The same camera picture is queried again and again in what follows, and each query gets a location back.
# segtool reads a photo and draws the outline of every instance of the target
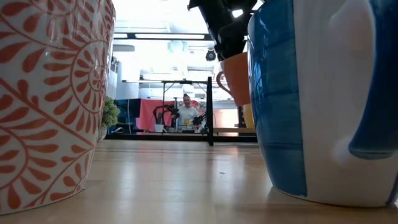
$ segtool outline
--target orange leaf pattern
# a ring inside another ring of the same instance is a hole
[[[114,18],[110,0],[0,1],[0,215],[84,189]]]

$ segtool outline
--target ceiling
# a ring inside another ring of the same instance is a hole
[[[199,9],[188,11],[189,0],[113,0],[113,3],[116,33],[208,33]],[[214,47],[213,41],[126,39],[115,40],[114,44],[134,46],[131,58],[136,61],[135,66],[140,66],[140,75],[146,80],[206,80],[221,69],[217,60],[207,62],[205,59],[208,49]],[[162,86],[151,85],[151,88],[157,87]]]
[[[116,32],[207,34],[199,9],[188,11],[189,0],[113,0]]]

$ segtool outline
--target white wall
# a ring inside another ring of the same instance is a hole
[[[233,100],[224,100],[224,101],[214,101],[213,109],[214,110],[222,110],[222,109],[237,109],[235,102]]]
[[[165,92],[165,97],[173,98],[173,97],[182,97],[183,91],[179,88],[170,88]],[[139,89],[139,98],[146,99],[147,97],[152,98],[162,98],[163,97],[163,88],[140,88]]]
[[[109,73],[108,84],[106,85],[106,96],[116,99],[116,90],[118,87],[118,74],[114,71]]]
[[[116,99],[138,98],[138,83],[123,83],[122,80],[139,80],[140,66],[135,52],[113,52],[113,55],[120,61],[118,72],[118,85]]]

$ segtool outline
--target ceiling light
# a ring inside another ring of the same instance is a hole
[[[189,46],[188,50],[208,50],[209,47],[208,46]]]
[[[243,14],[243,10],[242,10],[242,9],[238,9],[238,10],[233,10],[233,11],[232,11],[232,15],[233,15],[235,18],[239,17],[239,16],[242,15],[242,14]]]
[[[262,6],[262,1],[258,0],[257,3],[254,5],[254,7],[252,8],[252,10],[257,10],[260,8],[260,6]]]
[[[126,83],[162,83],[162,81],[157,81],[157,80],[122,80],[122,82],[126,82]]]
[[[127,34],[113,34],[113,38],[128,38]]]
[[[136,34],[137,39],[195,39],[202,40],[203,34]]]
[[[148,96],[147,97],[148,99],[153,99],[153,100],[163,100],[163,97],[161,97],[161,96]],[[179,99],[183,99],[183,97],[165,97],[164,98],[164,100],[174,100],[174,99],[177,99],[177,100],[179,100]],[[203,101],[203,102],[205,102],[206,101],[206,99],[202,99],[202,98],[197,98],[197,97],[190,97],[190,99],[191,100],[195,100],[195,101]]]

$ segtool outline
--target black metal frame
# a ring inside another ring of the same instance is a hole
[[[106,139],[112,140],[148,140],[148,141],[207,141],[210,146],[214,145],[214,142],[257,142],[255,136],[214,136],[213,127],[213,86],[211,77],[207,78],[207,81],[161,81],[163,83],[163,105],[165,100],[165,92],[167,91],[165,86],[166,83],[179,83],[179,84],[194,84],[202,83],[207,85],[206,89],[206,124],[208,126],[208,132],[206,135],[192,134],[192,135],[178,135],[178,134],[108,134]]]
[[[114,37],[114,40],[194,40],[194,41],[213,41],[210,34],[184,34],[184,33],[143,33],[143,32],[117,32],[115,34],[126,34],[127,37]],[[168,35],[170,38],[137,38],[136,34]],[[203,35],[203,39],[173,38],[173,35]]]

